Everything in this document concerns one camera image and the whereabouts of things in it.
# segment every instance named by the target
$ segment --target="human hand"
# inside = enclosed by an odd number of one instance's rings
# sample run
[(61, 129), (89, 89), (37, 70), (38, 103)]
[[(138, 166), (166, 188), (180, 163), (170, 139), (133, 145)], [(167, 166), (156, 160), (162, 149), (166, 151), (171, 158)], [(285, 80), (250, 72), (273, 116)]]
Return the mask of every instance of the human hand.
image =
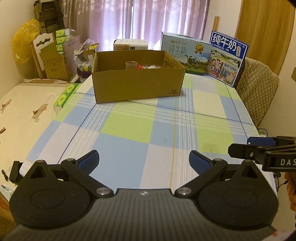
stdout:
[(287, 183), (287, 193), (289, 196), (289, 201), (290, 201), (290, 209), (292, 211), (296, 211), (296, 192), (295, 192), (295, 184), (292, 179), (291, 173), (286, 172), (284, 175), (284, 178), (286, 180), (289, 180)]

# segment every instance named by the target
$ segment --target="light blue milk box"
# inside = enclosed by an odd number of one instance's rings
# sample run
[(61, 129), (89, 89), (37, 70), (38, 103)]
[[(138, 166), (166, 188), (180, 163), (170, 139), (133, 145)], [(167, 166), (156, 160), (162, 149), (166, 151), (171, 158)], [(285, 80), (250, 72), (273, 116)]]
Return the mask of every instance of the light blue milk box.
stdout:
[(161, 32), (161, 50), (167, 51), (186, 69), (186, 73), (204, 75), (212, 45), (201, 39)]

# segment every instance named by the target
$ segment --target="green square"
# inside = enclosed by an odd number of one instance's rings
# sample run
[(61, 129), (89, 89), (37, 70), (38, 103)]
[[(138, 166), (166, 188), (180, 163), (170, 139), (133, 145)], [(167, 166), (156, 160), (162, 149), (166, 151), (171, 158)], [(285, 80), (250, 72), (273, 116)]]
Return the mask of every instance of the green square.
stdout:
[(192, 79), (190, 74), (185, 73), (182, 87), (192, 89)]
[(229, 92), (227, 90), (226, 84), (224, 84), (221, 81), (216, 80), (215, 81), (217, 93), (220, 96), (230, 97)]
[(83, 98), (84, 94), (75, 93), (71, 100), (61, 109), (61, 111), (54, 118), (55, 121), (63, 122), (75, 105)]
[(198, 151), (227, 154), (234, 143), (228, 120), (217, 117), (195, 115)]
[(132, 102), (117, 103), (102, 133), (149, 143), (156, 107)]
[(241, 100), (241, 98), (240, 98), (240, 96), (239, 96), (239, 94), (237, 93), (237, 91), (236, 91), (235, 88), (230, 87), (230, 86), (227, 86), (227, 89), (228, 89), (228, 91), (229, 91), (229, 93), (230, 93), (230, 97), (231, 97), (232, 99)]

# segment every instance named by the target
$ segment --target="yellow stripe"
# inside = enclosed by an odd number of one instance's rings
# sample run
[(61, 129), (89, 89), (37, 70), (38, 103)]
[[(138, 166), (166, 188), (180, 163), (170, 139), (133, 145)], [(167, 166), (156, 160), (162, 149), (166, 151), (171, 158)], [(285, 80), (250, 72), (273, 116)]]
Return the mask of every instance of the yellow stripe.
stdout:
[(174, 113), (174, 125), (173, 125), (173, 157), (172, 157), (172, 169), (170, 172), (170, 189), (172, 189), (172, 179), (173, 179), (173, 168), (174, 168), (174, 158), (175, 158), (175, 136), (176, 136), (176, 107), (177, 107), (177, 98), (175, 97), (175, 113)]

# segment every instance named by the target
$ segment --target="plaid tablecloth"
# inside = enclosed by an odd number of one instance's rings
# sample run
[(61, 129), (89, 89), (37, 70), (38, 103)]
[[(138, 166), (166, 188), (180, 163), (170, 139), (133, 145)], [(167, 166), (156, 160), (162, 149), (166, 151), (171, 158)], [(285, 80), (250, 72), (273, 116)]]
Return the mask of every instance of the plaid tablecloth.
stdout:
[[(96, 104), (91, 77), (40, 136), (28, 160), (60, 163), (96, 149), (91, 176), (117, 188), (178, 187), (197, 176), (191, 150), (230, 164), (234, 142), (258, 132), (235, 89), (209, 76), (185, 74), (180, 96)], [(275, 189), (271, 173), (266, 179)]]

